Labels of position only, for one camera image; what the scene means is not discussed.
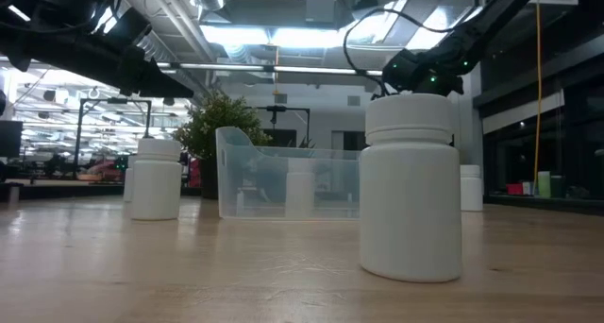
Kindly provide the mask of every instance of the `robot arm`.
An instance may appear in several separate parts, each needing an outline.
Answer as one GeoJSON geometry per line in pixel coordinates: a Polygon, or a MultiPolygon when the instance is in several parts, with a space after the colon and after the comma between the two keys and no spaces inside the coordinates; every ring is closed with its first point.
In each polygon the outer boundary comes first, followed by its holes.
{"type": "Polygon", "coordinates": [[[144,59],[136,44],[151,25],[136,9],[130,8],[109,32],[102,25],[95,30],[107,8],[116,9],[114,0],[0,0],[0,52],[23,72],[35,59],[125,95],[193,97],[153,59],[144,59]]]}
{"type": "Polygon", "coordinates": [[[420,54],[401,50],[384,67],[383,82],[399,92],[463,94],[460,76],[474,69],[497,32],[529,1],[492,0],[477,17],[455,26],[438,46],[420,54]]]}

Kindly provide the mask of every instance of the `clear plastic bin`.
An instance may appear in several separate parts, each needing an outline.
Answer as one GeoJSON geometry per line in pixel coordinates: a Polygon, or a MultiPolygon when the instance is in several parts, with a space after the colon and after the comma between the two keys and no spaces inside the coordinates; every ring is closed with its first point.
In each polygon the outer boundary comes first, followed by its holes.
{"type": "Polygon", "coordinates": [[[238,128],[216,129],[223,218],[359,218],[360,152],[255,147],[238,128]]]}

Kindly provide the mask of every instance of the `yellow cable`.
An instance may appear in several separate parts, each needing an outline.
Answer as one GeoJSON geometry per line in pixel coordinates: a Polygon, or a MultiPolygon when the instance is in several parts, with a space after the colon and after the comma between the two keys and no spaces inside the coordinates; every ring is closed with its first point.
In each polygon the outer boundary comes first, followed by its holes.
{"type": "Polygon", "coordinates": [[[543,81],[541,72],[541,5],[537,0],[537,134],[535,138],[535,169],[533,174],[532,193],[535,194],[537,187],[537,177],[539,175],[539,142],[541,133],[541,98],[543,96],[543,81]]]}

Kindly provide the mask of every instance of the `monitor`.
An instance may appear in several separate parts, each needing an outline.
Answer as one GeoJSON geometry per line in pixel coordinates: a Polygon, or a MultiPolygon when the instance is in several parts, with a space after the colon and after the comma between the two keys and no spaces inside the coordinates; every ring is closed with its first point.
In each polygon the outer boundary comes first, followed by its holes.
{"type": "Polygon", "coordinates": [[[0,121],[0,157],[17,158],[21,155],[23,122],[0,121]]]}

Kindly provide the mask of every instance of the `potted plant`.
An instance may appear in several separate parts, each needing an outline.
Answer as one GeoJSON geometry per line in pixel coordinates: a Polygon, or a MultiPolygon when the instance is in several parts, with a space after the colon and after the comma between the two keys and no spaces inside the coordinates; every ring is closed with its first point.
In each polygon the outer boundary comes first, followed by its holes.
{"type": "Polygon", "coordinates": [[[175,132],[175,138],[201,160],[201,196],[217,199],[216,129],[239,128],[254,145],[266,145],[270,138],[262,132],[256,111],[247,107],[243,97],[231,99],[219,90],[208,93],[201,108],[189,108],[189,115],[191,121],[175,132]]]}

